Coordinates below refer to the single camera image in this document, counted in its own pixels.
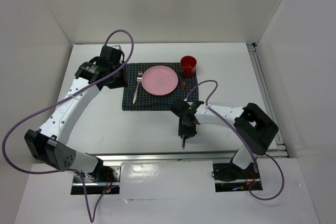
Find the silver metal knife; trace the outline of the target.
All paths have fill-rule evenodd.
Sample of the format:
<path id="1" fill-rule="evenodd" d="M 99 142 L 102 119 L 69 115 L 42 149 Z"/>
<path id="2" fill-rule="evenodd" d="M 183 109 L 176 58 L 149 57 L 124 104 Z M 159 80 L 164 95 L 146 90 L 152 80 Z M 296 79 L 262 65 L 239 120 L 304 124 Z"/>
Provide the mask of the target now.
<path id="1" fill-rule="evenodd" d="M 182 150 L 185 149 L 185 142 L 186 142 L 186 136 L 183 136 L 183 138 L 182 138 L 182 144 L 181 144 L 181 149 Z"/>

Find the silver metal fork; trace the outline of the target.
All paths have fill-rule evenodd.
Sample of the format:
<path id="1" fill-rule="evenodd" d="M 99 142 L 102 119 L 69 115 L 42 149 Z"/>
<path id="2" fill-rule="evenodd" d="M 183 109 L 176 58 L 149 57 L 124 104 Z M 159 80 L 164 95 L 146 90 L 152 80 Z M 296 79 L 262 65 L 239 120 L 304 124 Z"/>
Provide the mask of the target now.
<path id="1" fill-rule="evenodd" d="M 135 104 L 136 100 L 137 100 L 138 89 L 139 89 L 139 85 L 142 82 L 142 76 L 143 76 L 143 72 L 138 72 L 138 75 L 137 75 L 137 85 L 136 85 L 136 89 L 135 89 L 135 92 L 134 92 L 134 95 L 133 95 L 133 100 L 132 100 L 133 104 Z"/>

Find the dark checkered cloth placemat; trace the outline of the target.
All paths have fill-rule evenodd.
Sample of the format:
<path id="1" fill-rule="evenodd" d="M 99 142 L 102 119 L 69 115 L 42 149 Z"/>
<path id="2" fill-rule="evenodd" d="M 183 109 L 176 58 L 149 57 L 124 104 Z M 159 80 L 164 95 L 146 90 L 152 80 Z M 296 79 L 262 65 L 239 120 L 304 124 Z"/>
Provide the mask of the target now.
<path id="1" fill-rule="evenodd" d="M 167 95 L 153 95 L 148 93 L 142 85 L 139 85 L 138 95 L 133 103 L 134 93 L 137 87 L 136 78 L 139 72 L 144 73 L 154 66 L 169 67 L 177 74 L 179 81 L 186 81 L 186 88 L 182 90 L 178 84 L 176 88 Z M 124 111 L 167 111 L 169 105 L 179 98 L 185 98 L 191 89 L 197 85 L 197 74 L 191 77 L 184 77 L 180 72 L 178 62 L 147 62 L 147 63 L 130 63 L 125 67 L 128 85 L 124 88 L 122 110 Z"/>

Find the brown wooden spoon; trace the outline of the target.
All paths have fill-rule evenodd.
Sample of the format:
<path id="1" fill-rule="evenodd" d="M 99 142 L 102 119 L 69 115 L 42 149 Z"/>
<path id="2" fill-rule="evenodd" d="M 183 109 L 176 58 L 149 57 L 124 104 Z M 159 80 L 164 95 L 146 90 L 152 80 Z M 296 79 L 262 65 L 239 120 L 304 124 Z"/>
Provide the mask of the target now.
<path id="1" fill-rule="evenodd" d="M 182 80 L 181 83 L 180 83 L 180 86 L 181 86 L 181 90 L 182 90 L 182 100 L 184 100 L 185 89 L 186 89 L 186 86 L 187 86 L 186 80 Z"/>

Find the pink plastic plate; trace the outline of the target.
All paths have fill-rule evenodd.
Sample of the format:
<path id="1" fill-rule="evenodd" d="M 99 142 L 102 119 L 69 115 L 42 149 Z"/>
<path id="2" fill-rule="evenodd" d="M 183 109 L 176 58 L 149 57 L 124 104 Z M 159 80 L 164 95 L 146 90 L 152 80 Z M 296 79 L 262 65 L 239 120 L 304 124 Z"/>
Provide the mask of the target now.
<path id="1" fill-rule="evenodd" d="M 172 93 L 178 85 L 176 72 L 167 66 L 154 66 L 142 76 L 144 90 L 152 95 L 163 96 Z"/>

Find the red cup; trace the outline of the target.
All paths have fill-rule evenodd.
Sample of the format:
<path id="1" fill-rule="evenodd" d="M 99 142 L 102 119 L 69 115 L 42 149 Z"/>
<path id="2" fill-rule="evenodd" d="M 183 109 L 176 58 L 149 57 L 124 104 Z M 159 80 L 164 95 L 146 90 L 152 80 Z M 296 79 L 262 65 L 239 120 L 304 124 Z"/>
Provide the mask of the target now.
<path id="1" fill-rule="evenodd" d="M 196 72 L 197 60 L 192 56 L 184 56 L 180 61 L 181 75 L 192 77 Z"/>

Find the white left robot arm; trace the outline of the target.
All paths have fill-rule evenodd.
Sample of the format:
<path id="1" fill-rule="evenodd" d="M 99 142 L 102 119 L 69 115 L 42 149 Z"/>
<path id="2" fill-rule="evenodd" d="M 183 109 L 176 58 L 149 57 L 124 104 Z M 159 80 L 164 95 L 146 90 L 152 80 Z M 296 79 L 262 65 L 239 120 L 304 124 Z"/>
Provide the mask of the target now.
<path id="1" fill-rule="evenodd" d="M 107 77 L 123 63 L 124 53 L 120 46 L 104 45 L 99 56 L 80 65 L 65 96 L 67 101 L 58 105 L 38 130 L 28 130 L 24 136 L 35 159 L 60 172 L 82 171 L 93 182 L 113 175 L 113 169 L 104 166 L 103 160 L 76 151 L 67 143 L 78 119 L 103 87 L 114 89 L 126 86 L 123 69 L 115 76 Z"/>

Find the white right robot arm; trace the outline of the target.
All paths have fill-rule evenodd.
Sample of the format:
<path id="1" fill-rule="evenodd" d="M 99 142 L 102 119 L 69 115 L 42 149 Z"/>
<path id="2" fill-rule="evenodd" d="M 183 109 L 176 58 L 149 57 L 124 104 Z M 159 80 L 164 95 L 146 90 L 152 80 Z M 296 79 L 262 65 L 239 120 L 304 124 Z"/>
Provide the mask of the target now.
<path id="1" fill-rule="evenodd" d="M 196 126 L 201 124 L 227 127 L 237 134 L 242 146 L 229 165 L 229 172 L 235 178 L 242 177 L 251 163 L 257 166 L 257 157 L 266 154 L 279 131 L 277 124 L 254 103 L 225 107 L 202 101 L 188 104 L 178 99 L 170 105 L 170 111 L 179 118 L 178 136 L 182 146 L 197 134 Z"/>

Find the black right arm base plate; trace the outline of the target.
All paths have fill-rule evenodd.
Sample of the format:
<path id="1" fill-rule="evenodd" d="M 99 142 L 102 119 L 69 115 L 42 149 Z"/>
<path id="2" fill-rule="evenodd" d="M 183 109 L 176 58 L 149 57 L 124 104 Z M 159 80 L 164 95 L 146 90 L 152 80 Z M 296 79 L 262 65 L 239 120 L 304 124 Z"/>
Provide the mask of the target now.
<path id="1" fill-rule="evenodd" d="M 241 169 L 233 163 L 214 163 L 211 173 L 217 193 L 262 190 L 260 174 L 255 172 L 254 164 Z"/>

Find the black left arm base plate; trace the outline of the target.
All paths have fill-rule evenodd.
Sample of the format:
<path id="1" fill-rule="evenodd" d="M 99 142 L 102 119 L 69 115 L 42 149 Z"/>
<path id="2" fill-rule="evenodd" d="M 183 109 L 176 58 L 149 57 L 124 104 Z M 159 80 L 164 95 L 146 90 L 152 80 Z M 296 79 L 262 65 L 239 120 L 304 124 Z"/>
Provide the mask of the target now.
<path id="1" fill-rule="evenodd" d="M 120 193 L 121 163 L 107 162 L 106 166 L 110 169 L 104 172 L 100 178 L 95 178 L 87 173 L 81 172 L 88 195 L 100 195 L 107 189 L 107 195 L 118 195 Z M 73 176 L 70 194 L 84 195 L 81 178 L 76 173 Z"/>

